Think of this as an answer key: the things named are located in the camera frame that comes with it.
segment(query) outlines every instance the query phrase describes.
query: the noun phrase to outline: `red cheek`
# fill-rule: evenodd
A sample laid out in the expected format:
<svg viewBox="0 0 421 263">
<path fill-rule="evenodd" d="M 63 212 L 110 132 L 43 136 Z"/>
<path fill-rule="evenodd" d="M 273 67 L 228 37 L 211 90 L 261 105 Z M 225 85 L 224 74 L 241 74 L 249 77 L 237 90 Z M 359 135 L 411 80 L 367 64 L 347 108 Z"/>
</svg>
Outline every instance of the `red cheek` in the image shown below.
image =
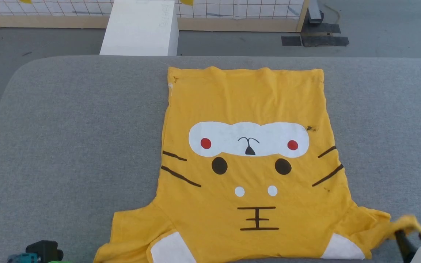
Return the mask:
<svg viewBox="0 0 421 263">
<path fill-rule="evenodd" d="M 290 150 L 295 151 L 295 150 L 298 149 L 298 143 L 296 141 L 294 141 L 294 140 L 290 140 L 289 143 L 287 143 L 287 147 Z"/>
<path fill-rule="evenodd" d="M 211 141 L 209 139 L 203 138 L 201 140 L 201 146 L 202 146 L 202 148 L 209 149 L 211 147 L 211 145 L 212 145 L 212 143 L 211 143 Z"/>
</svg>

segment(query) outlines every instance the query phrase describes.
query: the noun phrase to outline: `gray fabric surface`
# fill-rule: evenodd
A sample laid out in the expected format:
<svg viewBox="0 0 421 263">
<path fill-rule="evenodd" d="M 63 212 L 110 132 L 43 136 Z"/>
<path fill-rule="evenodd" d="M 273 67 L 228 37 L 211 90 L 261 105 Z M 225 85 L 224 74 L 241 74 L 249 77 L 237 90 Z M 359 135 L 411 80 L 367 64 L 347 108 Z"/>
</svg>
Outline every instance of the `gray fabric surface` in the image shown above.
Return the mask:
<svg viewBox="0 0 421 263">
<path fill-rule="evenodd" d="M 0 102 L 0 262 L 41 239 L 57 241 L 66 260 L 91 262 L 113 213 L 152 200 L 169 65 L 324 69 L 354 201 L 421 222 L 421 60 L 56 57 L 19 69 Z M 395 242 L 372 262 L 400 263 Z"/>
</svg>

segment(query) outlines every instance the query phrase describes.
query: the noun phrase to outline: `wooden frame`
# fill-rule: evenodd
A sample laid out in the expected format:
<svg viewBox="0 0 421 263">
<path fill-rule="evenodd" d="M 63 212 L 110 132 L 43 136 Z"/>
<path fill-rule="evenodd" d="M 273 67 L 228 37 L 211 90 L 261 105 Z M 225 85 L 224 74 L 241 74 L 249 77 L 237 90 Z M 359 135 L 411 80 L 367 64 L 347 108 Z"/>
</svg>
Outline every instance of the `wooden frame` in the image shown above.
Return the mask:
<svg viewBox="0 0 421 263">
<path fill-rule="evenodd" d="M 206 19 L 178 18 L 178 28 L 186 31 L 300 32 L 309 0 L 304 0 L 299 20 L 293 19 Z M 6 16 L 0 28 L 107 28 L 107 16 Z"/>
</svg>

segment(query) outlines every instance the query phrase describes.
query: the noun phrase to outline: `yellow object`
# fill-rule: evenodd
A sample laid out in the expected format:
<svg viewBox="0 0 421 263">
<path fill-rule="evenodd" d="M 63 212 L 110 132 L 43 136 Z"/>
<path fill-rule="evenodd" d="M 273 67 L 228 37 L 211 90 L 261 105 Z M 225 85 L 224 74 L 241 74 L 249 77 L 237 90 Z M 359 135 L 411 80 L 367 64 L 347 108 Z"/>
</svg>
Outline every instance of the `yellow object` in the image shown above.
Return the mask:
<svg viewBox="0 0 421 263">
<path fill-rule="evenodd" d="M 184 3 L 185 5 L 193 5 L 194 0 L 180 0 L 180 2 Z"/>
<path fill-rule="evenodd" d="M 421 232 L 351 199 L 322 70 L 171 67 L 168 82 L 156 198 L 115 213 L 94 262 L 362 259 Z"/>
</svg>

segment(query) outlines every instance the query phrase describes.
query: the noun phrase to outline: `white box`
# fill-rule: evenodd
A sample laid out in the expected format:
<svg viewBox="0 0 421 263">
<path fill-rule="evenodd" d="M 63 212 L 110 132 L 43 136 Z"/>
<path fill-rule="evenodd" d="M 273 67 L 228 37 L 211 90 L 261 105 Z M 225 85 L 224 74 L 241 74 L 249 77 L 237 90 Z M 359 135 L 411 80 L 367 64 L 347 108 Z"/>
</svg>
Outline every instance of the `white box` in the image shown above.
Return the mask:
<svg viewBox="0 0 421 263">
<path fill-rule="evenodd" d="M 174 8 L 174 0 L 115 0 L 100 55 L 177 55 Z"/>
</svg>

